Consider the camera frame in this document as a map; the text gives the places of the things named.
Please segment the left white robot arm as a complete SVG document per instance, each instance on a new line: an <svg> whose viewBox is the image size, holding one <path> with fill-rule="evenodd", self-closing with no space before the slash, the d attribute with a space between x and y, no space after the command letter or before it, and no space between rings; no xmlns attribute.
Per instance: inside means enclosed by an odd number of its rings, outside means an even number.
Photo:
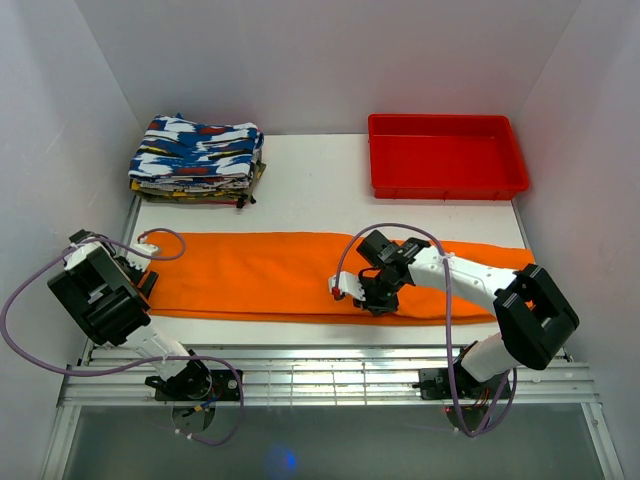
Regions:
<svg viewBox="0 0 640 480"><path fill-rule="evenodd" d="M149 297L158 274L149 269L160 252L138 243L125 255L107 238L86 230L70 237L74 251L65 255L63 271L47 282L49 289L86 336L155 360L145 384L171 400L199 400L211 393L212 376L194 353L152 323Z"/></svg>

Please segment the orange trousers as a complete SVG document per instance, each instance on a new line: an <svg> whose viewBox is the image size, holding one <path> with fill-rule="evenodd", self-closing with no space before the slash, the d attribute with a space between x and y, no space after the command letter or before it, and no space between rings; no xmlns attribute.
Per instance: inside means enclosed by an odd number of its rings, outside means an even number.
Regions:
<svg viewBox="0 0 640 480"><path fill-rule="evenodd" d="M436 326L445 322L445 294L404 287L399 310L379 317L337 301L329 278L337 267L367 265L344 249L342 233L185 233L148 235L164 260L149 267L158 279L149 297L156 316L307 324Z"/></svg>

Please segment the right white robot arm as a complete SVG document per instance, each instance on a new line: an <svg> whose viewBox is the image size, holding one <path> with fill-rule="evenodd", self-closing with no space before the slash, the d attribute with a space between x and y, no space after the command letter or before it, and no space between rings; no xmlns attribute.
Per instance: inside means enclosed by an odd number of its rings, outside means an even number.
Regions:
<svg viewBox="0 0 640 480"><path fill-rule="evenodd" d="M462 350L451 372L432 372L423 380L428 398L446 398L451 390L474 397L488 382L519 366L543 371L579 325L578 315L539 265L492 267L447 254L421 239L397 243L378 230L356 250L375 274L340 272L332 287L335 297L349 295L361 310L374 316L396 313L401 289L411 286L444 292L447 318L453 315L454 298L496 318L498 333Z"/></svg>

